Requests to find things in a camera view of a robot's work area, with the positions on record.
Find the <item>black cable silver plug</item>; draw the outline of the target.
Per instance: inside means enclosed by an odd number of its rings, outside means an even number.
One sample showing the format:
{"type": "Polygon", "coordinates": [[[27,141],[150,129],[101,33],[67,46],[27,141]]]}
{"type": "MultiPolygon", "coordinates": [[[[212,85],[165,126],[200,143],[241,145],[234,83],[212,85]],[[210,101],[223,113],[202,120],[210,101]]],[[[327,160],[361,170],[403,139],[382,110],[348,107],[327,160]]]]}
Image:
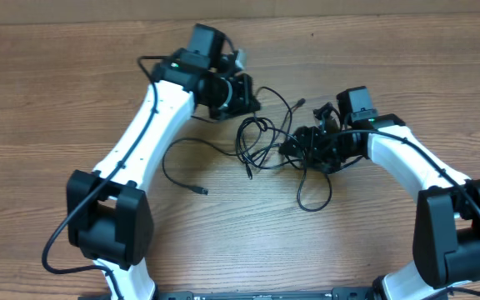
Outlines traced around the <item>black cable silver plug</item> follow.
{"type": "Polygon", "coordinates": [[[327,199],[318,207],[308,207],[303,203],[303,186],[307,180],[307,150],[301,146],[299,136],[291,133],[294,113],[305,104],[306,100],[300,98],[294,104],[290,104],[280,93],[270,87],[260,87],[258,92],[270,92],[282,101],[286,108],[283,120],[278,126],[268,117],[260,117],[255,112],[246,117],[238,127],[235,137],[235,154],[246,169],[248,179],[253,179],[253,171],[281,170],[287,166],[301,173],[297,187],[296,202],[301,210],[309,213],[322,211],[333,199],[333,185],[328,175],[324,175],[329,192],[327,199]],[[290,142],[291,146],[299,151],[299,155],[280,154],[281,160],[274,164],[268,163],[270,156],[278,153],[278,149],[290,142]]]}

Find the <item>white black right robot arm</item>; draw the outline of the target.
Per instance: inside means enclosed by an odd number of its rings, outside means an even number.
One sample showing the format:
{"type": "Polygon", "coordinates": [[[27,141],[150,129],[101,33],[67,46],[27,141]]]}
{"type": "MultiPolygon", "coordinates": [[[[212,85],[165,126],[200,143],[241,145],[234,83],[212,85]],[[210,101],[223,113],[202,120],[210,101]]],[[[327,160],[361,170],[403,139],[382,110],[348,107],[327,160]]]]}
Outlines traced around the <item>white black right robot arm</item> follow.
{"type": "Polygon", "coordinates": [[[366,158],[413,198],[412,261],[371,287],[335,287],[334,299],[480,297],[480,179],[456,171],[427,150],[395,114],[382,115],[366,87],[349,88],[314,110],[319,124],[300,127],[280,146],[287,158],[325,175],[366,158]]]}

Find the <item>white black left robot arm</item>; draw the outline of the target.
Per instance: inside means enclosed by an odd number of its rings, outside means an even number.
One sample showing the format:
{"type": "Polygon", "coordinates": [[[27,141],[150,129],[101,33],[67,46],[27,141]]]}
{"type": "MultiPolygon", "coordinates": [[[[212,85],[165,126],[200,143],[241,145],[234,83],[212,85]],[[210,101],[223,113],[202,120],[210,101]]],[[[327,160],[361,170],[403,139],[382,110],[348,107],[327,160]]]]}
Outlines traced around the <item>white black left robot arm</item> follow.
{"type": "Polygon", "coordinates": [[[142,67],[147,94],[134,119],[108,155],[91,172],[76,170],[67,181],[69,242],[109,287],[106,299],[154,299],[157,288],[145,256],[153,237],[148,191],[173,138],[195,109],[224,121],[254,113],[252,79],[244,73],[245,54],[223,46],[232,41],[214,27],[196,24],[186,47],[154,56],[142,67]]]}

